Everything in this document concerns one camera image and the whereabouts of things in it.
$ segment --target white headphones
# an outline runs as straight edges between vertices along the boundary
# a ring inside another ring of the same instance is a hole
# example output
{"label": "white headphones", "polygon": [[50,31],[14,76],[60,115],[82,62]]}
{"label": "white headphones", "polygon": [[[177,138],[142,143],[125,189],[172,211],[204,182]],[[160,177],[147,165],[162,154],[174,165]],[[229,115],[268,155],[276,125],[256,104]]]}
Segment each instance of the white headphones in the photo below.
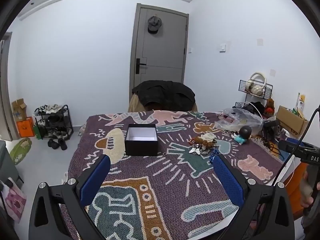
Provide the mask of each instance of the white headphones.
{"label": "white headphones", "polygon": [[[252,79],[255,75],[259,75],[262,76],[264,79],[264,84],[263,85],[258,85],[254,83],[254,80]],[[245,90],[249,93],[252,93],[258,97],[261,97],[264,94],[264,90],[267,84],[267,79],[264,76],[264,74],[260,73],[260,72],[255,72],[251,75],[251,77],[249,78],[246,86],[245,86]]]}

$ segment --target person's hand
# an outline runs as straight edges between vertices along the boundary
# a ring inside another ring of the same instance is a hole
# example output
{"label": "person's hand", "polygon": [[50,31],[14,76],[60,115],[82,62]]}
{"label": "person's hand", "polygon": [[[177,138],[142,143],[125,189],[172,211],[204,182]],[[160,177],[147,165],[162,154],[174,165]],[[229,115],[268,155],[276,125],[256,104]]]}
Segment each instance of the person's hand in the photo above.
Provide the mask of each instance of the person's hand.
{"label": "person's hand", "polygon": [[[307,171],[303,173],[302,180],[300,182],[300,193],[301,193],[300,205],[304,208],[308,208],[313,203],[313,197],[311,197],[311,195],[306,195],[307,190],[302,190],[301,184],[306,184],[311,189],[311,193],[312,193],[312,188],[308,184]],[[317,184],[317,190],[320,190],[320,182]]]}

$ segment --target gray cap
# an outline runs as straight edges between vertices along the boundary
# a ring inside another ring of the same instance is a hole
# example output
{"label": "gray cap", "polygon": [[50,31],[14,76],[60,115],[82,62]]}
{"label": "gray cap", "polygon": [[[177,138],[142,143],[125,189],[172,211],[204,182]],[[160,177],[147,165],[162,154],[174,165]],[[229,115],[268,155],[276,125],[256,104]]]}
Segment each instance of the gray cap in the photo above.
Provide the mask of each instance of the gray cap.
{"label": "gray cap", "polygon": [[152,16],[148,20],[148,32],[151,34],[156,34],[162,25],[162,21],[157,16]]}

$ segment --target doorway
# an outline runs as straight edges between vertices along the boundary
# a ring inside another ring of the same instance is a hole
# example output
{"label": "doorway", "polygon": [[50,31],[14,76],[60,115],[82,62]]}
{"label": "doorway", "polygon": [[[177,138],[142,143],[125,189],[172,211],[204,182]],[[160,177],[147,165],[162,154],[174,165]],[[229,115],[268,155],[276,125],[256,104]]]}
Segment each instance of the doorway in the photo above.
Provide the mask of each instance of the doorway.
{"label": "doorway", "polygon": [[8,55],[12,33],[5,33],[0,40],[0,139],[19,139],[13,120],[8,91]]}
{"label": "doorway", "polygon": [[[151,17],[161,19],[157,33],[148,31]],[[130,91],[147,80],[183,83],[189,15],[138,3],[133,27]]]}

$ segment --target silver screw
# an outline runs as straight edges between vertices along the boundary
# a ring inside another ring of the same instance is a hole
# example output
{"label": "silver screw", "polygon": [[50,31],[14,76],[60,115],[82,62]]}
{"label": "silver screw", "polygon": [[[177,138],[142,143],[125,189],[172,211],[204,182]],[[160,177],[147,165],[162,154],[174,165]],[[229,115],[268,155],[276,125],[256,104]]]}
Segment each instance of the silver screw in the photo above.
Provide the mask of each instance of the silver screw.
{"label": "silver screw", "polygon": [[73,185],[73,184],[75,184],[76,183],[76,179],[69,179],[68,180],[68,184],[69,185]]}
{"label": "silver screw", "polygon": [[248,179],[248,183],[250,185],[254,185],[254,184],[256,184],[256,181],[254,179]]}
{"label": "silver screw", "polygon": [[39,184],[39,188],[44,188],[45,187],[45,182],[41,182],[40,184]]}
{"label": "silver screw", "polygon": [[279,188],[284,188],[284,184],[282,182],[278,182],[278,187]]}

